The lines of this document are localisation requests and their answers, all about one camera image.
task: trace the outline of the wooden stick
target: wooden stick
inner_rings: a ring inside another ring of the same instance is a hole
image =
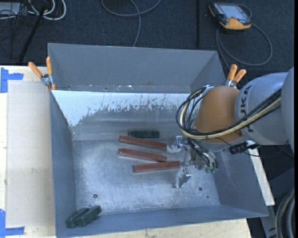
[[[142,138],[136,138],[136,137],[120,136],[119,142],[148,147],[148,148],[154,148],[159,150],[167,149],[167,145],[165,143],[151,141],[151,140],[142,139]]]
[[[134,165],[134,173],[178,169],[179,167],[181,167],[181,163],[179,161],[141,164],[141,165]]]
[[[141,151],[136,151],[136,150],[127,149],[127,148],[119,148],[118,155],[123,157],[147,160],[147,161],[153,161],[153,162],[167,161],[167,157],[164,155],[141,152]]]

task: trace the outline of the orange cylindrical component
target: orange cylindrical component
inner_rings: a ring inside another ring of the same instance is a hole
[[[194,122],[195,129],[208,133],[226,129],[236,123],[235,100],[239,90],[229,86],[219,86],[211,89],[200,103],[197,117]],[[221,136],[226,142],[233,142],[241,137],[240,131]],[[218,138],[208,139],[210,143],[224,143]]]
[[[227,79],[228,80],[233,80],[234,77],[235,77],[236,71],[237,71],[237,65],[236,64],[232,64],[231,67],[230,67],[230,69],[229,69],[229,73],[228,73]]]
[[[48,69],[48,74],[52,75],[53,70],[52,70],[52,64],[51,64],[51,58],[50,57],[46,57],[46,67]]]
[[[234,77],[233,81],[235,81],[236,83],[238,83],[242,77],[246,74],[246,70],[245,69],[241,69],[236,76]]]
[[[33,62],[30,61],[28,65],[33,70],[35,75],[37,75],[39,78],[43,76],[42,72],[38,69],[38,67]]]

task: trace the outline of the dark green block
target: dark green block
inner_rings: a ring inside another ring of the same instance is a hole
[[[159,131],[128,131],[128,136],[138,138],[160,138]]]
[[[65,220],[66,226],[68,228],[73,228],[78,225],[77,219],[82,216],[85,212],[87,212],[89,208],[81,208],[74,212],[70,217]]]
[[[79,226],[86,226],[89,222],[93,221],[98,214],[101,213],[101,208],[99,205],[96,205],[92,208],[90,208],[87,212],[85,212],[83,215],[81,215],[77,219],[77,223]]]

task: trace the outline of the wooden table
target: wooden table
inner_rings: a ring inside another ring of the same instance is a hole
[[[27,66],[0,66],[22,80],[8,80],[0,93],[0,209],[6,228],[25,227],[14,237],[55,237],[49,94]],[[39,68],[43,74],[45,67]],[[253,163],[267,205],[273,205],[259,158]],[[245,219],[114,233],[88,238],[250,238]]]

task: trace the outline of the blue tape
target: blue tape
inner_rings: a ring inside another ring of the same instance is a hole
[[[24,227],[21,228],[5,228],[5,211],[0,209],[0,238],[5,236],[17,236],[24,233]]]
[[[22,80],[22,73],[12,73],[9,74],[9,70],[1,67],[1,83],[0,83],[0,93],[8,92],[8,80]]]

